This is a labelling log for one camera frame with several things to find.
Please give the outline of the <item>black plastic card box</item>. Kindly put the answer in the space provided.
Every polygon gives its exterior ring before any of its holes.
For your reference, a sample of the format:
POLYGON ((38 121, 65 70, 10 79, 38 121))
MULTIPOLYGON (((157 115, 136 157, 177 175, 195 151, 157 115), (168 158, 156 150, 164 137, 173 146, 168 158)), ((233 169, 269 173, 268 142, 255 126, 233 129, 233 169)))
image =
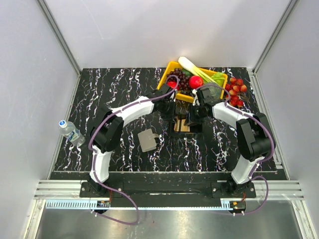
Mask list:
POLYGON ((190 126, 190 132, 175 132, 174 131, 174 124, 175 122, 169 122, 168 124, 168 134, 170 137, 174 138, 198 138, 201 137, 203 134, 203 125, 202 124, 195 124, 195 125, 189 125, 190 126))

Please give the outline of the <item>beige leather card holder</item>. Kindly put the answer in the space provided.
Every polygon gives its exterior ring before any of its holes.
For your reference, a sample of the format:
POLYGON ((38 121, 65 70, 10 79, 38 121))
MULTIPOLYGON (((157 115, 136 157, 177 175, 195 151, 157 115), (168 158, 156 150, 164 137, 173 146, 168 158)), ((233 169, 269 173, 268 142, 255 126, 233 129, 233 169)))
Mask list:
POLYGON ((153 133, 152 129, 147 129, 138 133, 138 139, 140 142, 142 152, 148 152, 156 149, 156 138, 159 138, 159 135, 153 133))

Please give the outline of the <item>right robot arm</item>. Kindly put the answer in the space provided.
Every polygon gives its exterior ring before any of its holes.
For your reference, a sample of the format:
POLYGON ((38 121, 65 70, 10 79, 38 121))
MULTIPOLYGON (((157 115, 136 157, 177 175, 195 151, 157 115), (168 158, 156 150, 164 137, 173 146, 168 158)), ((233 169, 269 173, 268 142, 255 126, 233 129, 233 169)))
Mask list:
POLYGON ((231 172, 232 181, 227 184, 230 196, 238 197, 244 190, 244 184, 262 161, 269 160, 275 150, 275 141, 265 114, 251 114, 231 106, 227 101, 216 100, 208 86, 201 86, 192 92, 196 94, 189 106, 185 125, 202 124, 206 117, 221 120, 236 129, 240 157, 231 172))

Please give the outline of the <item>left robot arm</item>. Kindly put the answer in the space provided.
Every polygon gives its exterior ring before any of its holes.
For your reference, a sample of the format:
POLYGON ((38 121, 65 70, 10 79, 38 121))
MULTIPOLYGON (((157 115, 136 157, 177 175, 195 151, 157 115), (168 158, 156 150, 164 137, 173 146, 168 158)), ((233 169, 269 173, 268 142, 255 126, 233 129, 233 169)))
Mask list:
POLYGON ((173 120, 177 89, 164 84, 145 96, 118 108, 102 107, 94 119, 90 131, 89 150, 93 153, 90 178, 91 191, 98 197, 106 195, 109 178, 109 165, 112 152, 121 141, 123 128, 134 120, 154 112, 161 117, 173 120))

